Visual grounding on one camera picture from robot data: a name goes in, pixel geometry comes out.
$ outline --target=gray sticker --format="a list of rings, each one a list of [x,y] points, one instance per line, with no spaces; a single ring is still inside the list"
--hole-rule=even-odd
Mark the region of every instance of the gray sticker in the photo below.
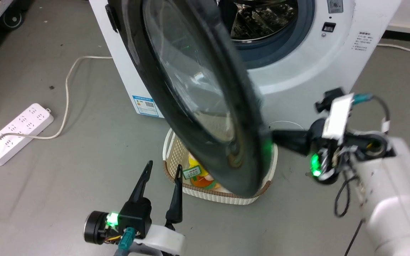
[[[328,2],[328,13],[342,13],[343,10],[343,0],[327,0]]]

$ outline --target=teal connector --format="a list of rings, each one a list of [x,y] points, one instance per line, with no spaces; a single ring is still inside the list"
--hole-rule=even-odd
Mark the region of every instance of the teal connector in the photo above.
[[[135,239],[135,229],[126,228],[124,234],[118,243],[118,250],[115,252],[114,256],[127,256],[129,255],[129,248]]]
[[[362,102],[370,101],[373,98],[372,94],[355,94],[353,96],[352,105],[357,105]]]

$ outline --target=yellow wire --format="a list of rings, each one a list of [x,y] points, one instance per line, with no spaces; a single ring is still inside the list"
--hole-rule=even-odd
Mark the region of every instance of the yellow wire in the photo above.
[[[117,236],[114,236],[114,237],[110,237],[110,238],[106,239],[105,241],[116,240],[116,239],[118,239],[118,238],[120,238],[120,237],[121,237],[120,235],[117,235]]]

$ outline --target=brown basket trim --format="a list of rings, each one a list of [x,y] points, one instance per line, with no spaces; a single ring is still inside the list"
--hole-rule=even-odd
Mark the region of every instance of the brown basket trim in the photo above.
[[[172,183],[174,183],[174,178],[173,178],[173,177],[170,175],[170,173],[169,173],[169,169],[168,169],[168,167],[167,167],[167,162],[166,162],[165,160],[164,160],[163,162],[164,162],[164,173],[165,173],[165,176],[167,176],[167,178],[168,178]],[[267,189],[268,189],[268,187],[270,186],[271,183],[272,183],[272,182],[271,182],[270,180],[268,180],[268,181],[265,183],[265,185],[264,185],[254,196],[252,196],[252,197],[250,197],[250,198],[259,197],[261,194],[265,193],[265,191],[267,191]],[[204,190],[203,188],[194,187],[194,186],[191,186],[191,185],[185,184],[185,183],[183,183],[183,187],[184,187],[184,188],[189,188],[189,189],[194,190],[194,191],[199,191],[199,192],[202,192],[202,193],[212,194],[212,195],[215,195],[215,196],[225,196],[225,197],[232,197],[232,198],[249,199],[249,198],[246,198],[246,197],[237,196],[237,195],[235,195],[235,194],[233,194],[233,193],[223,193],[223,192],[219,192],[219,191]]]

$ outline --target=power outlet socket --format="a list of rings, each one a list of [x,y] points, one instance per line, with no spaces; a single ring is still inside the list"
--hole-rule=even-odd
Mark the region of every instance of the power outlet socket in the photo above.
[[[50,114],[49,110],[34,103],[2,128],[2,130],[0,130],[0,135],[5,133],[20,133],[37,136],[52,122],[53,116]],[[0,140],[0,166],[11,159],[31,140],[32,138],[14,135],[2,138]]]

